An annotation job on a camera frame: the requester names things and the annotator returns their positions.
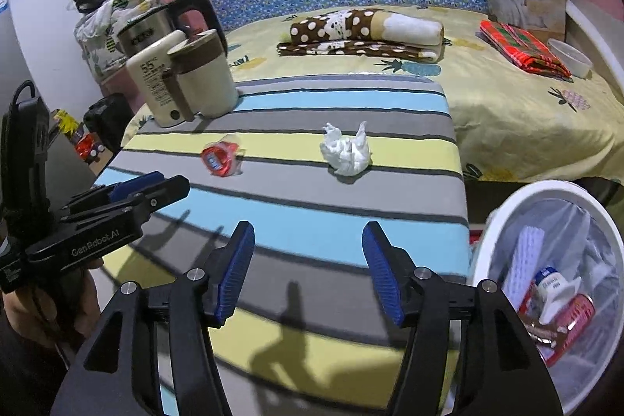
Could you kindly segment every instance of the striped tablecloth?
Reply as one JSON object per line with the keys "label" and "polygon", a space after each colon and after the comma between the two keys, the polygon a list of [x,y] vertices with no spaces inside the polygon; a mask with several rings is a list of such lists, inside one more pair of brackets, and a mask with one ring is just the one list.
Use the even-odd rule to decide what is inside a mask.
{"label": "striped tablecloth", "polygon": [[[361,247],[368,221],[453,281],[469,265],[466,198],[441,87],[410,75],[319,75],[237,84],[241,101],[216,120],[171,129],[148,122],[99,178],[182,174],[188,198],[164,208],[144,237],[105,259],[117,281],[162,284],[250,221],[257,248],[234,316],[211,330],[236,414],[362,414],[382,409],[406,343],[383,315]],[[319,143],[330,122],[367,122],[372,165],[336,177]],[[199,154],[237,133],[242,174],[212,176]],[[456,361],[453,340],[448,371]],[[167,373],[161,374],[167,381]]]}

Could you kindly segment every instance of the yellow stripe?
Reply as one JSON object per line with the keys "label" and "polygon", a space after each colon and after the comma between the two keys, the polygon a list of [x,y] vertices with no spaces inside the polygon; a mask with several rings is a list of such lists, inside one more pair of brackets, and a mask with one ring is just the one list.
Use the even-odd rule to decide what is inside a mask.
{"label": "yellow stripe", "polygon": [[[126,246],[104,257],[104,267],[119,284],[166,284],[174,277]],[[387,405],[403,351],[367,345],[282,326],[242,309],[220,329],[210,329],[217,358],[293,392],[363,407]],[[448,351],[446,398],[458,351]]]}
{"label": "yellow stripe", "polygon": [[[322,135],[308,133],[237,133],[248,157],[323,162],[319,144]],[[125,148],[199,154],[209,143],[218,142],[223,133],[167,133],[136,135]],[[461,173],[459,150],[446,140],[408,140],[369,137],[374,166],[413,170],[449,170]]]}

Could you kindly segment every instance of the blue pineapple print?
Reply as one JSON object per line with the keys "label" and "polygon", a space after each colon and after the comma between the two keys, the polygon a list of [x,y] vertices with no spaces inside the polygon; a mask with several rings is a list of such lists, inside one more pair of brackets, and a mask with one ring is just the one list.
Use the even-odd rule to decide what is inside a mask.
{"label": "blue pineapple print", "polygon": [[376,66],[386,66],[382,69],[382,71],[386,71],[386,69],[392,69],[393,73],[397,71],[405,71],[406,73],[413,74],[418,78],[421,78],[422,81],[432,81],[427,76],[437,76],[442,71],[442,68],[437,64],[425,64],[422,62],[411,62],[411,61],[400,61],[398,59],[394,59],[391,61],[381,60],[381,64],[375,64]]}

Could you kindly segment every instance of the human hand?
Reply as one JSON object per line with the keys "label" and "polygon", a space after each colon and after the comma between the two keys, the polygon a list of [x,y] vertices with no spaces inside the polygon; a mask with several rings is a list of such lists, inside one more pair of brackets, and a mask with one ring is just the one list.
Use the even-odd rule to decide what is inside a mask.
{"label": "human hand", "polygon": [[[97,259],[85,266],[83,270],[82,294],[80,295],[79,312],[74,322],[74,328],[80,335],[88,337],[94,330],[100,317],[98,293],[96,283],[89,270],[99,268],[104,264],[102,259]],[[18,290],[2,294],[4,312],[11,327],[22,337],[29,338],[44,347],[54,347],[54,340],[46,334],[46,328],[58,329],[56,324],[56,305],[50,296],[42,289],[34,289],[39,301],[41,313],[45,316],[45,323],[37,310],[32,298],[30,286],[21,287]]]}

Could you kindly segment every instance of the black sleeve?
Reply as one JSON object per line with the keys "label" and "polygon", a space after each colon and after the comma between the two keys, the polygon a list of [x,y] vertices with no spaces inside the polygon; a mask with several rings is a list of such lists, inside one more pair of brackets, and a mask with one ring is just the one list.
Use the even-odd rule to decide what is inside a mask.
{"label": "black sleeve", "polygon": [[65,373],[56,351],[18,335],[0,312],[0,416],[49,415]]}

